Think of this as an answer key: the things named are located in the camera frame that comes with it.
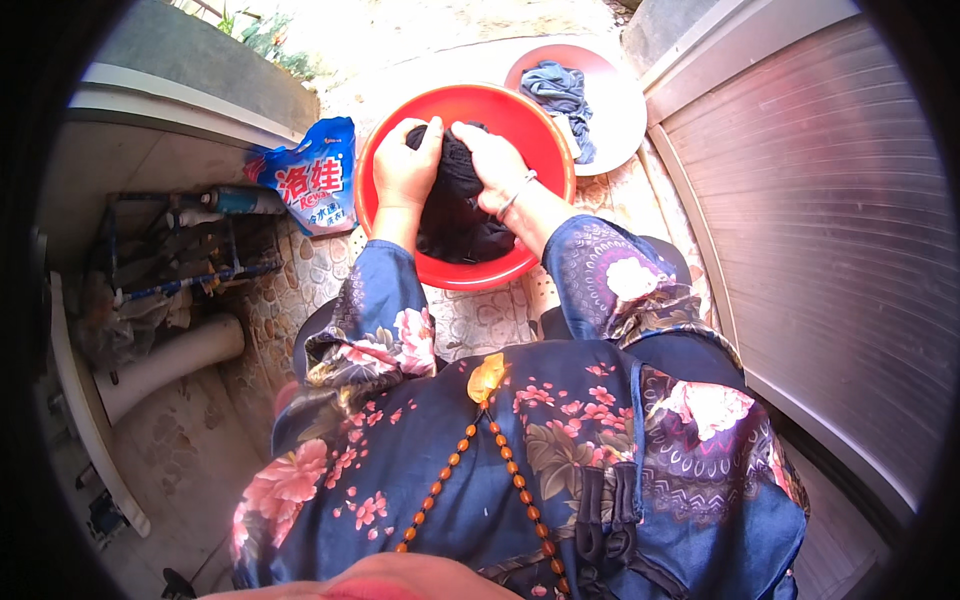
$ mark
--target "red plastic basin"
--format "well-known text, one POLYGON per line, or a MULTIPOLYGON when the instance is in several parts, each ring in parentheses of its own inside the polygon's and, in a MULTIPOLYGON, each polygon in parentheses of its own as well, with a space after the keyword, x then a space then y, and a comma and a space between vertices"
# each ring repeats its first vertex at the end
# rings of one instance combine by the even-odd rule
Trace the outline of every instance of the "red plastic basin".
MULTIPOLYGON (((550 191, 573 204, 577 181, 573 157, 560 130, 536 103, 517 92, 491 84, 457 84, 417 96, 394 111, 373 130, 357 162, 356 209, 369 236, 376 214, 373 153, 386 134, 407 117, 429 121, 440 115, 444 126, 454 121, 479 121, 520 151, 527 165, 550 191)), ((529 271, 537 259, 518 245, 506 255, 474 265, 455 265, 417 252, 417 275, 427 285, 446 290, 482 290, 501 285, 529 271)))

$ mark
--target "white pipe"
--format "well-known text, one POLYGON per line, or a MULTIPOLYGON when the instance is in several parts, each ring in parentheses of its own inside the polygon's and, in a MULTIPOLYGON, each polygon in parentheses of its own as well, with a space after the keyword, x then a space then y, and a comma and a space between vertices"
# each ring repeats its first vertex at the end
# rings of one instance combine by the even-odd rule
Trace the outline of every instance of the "white pipe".
POLYGON ((146 358, 121 367, 117 385, 110 381, 108 372, 95 373, 93 378, 110 424, 115 426, 137 402, 171 381, 239 356, 243 348, 240 322, 233 315, 221 314, 154 348, 146 358))

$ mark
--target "detergent bag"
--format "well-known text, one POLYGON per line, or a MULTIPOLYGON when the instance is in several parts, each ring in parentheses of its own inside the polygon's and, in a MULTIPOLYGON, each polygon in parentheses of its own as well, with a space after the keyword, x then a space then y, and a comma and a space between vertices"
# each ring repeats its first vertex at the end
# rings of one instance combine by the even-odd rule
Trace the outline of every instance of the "detergent bag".
POLYGON ((353 120, 321 119, 297 148, 277 148, 255 158, 244 174, 272 187, 308 235, 349 231, 353 208, 353 120))

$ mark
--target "bangle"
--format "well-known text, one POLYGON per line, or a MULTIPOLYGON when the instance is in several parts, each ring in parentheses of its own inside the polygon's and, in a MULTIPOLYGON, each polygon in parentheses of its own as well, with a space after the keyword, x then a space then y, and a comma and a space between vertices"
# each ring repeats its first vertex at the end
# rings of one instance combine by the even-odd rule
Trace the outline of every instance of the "bangle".
POLYGON ((510 208, 510 206, 513 205, 514 201, 516 200, 516 197, 519 196, 520 192, 523 191, 523 188, 526 187, 527 183, 529 183, 530 180, 535 178, 536 176, 537 176, 537 172, 534 171, 533 169, 530 169, 530 171, 527 172, 527 177, 523 178, 523 183, 520 184, 520 187, 518 188, 516 193, 513 195, 513 197, 511 197, 510 200, 508 200, 502 206, 500 206, 500 209, 496 211, 497 221, 499 221, 500 223, 503 223, 503 216, 507 214, 507 208, 510 208))

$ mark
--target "floral robe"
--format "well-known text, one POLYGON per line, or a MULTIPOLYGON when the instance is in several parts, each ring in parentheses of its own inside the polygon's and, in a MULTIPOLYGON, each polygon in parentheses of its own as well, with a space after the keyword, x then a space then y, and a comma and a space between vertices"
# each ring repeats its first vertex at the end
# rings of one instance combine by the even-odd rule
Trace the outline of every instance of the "floral robe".
MULTIPOLYGON (((566 565, 573 598, 792 598, 806 496, 738 358, 645 242, 586 215, 551 237, 573 341, 504 348, 490 397, 566 565)), ((241 587, 325 580, 392 551, 477 416, 475 356, 436 372, 413 257, 373 240, 306 382, 276 420, 276 459, 234 515, 241 587)), ((485 426, 411 552, 524 598, 564 598, 485 426)))

